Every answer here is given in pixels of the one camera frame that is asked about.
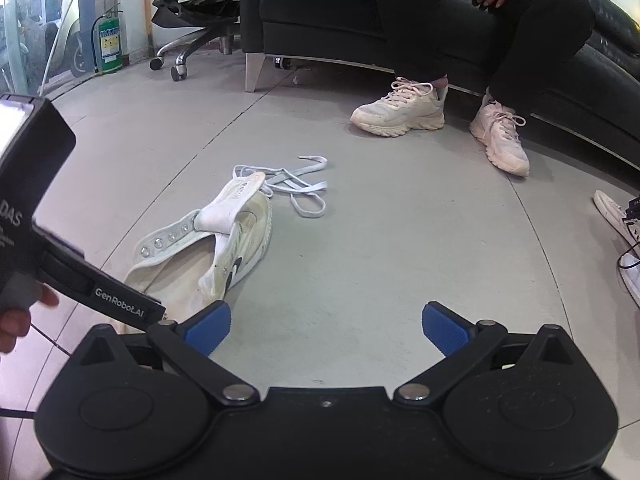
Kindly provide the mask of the operator left hand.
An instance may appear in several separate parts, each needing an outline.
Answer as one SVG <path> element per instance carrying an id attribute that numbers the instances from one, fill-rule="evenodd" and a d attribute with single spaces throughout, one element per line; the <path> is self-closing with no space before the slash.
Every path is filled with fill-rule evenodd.
<path id="1" fill-rule="evenodd" d="M 50 287 L 41 284 L 40 302 L 48 308 L 56 308 L 60 300 L 56 292 Z M 0 318 L 0 352 L 11 353 L 17 341 L 24 338 L 30 329 L 32 316 L 29 310 L 7 310 Z"/>

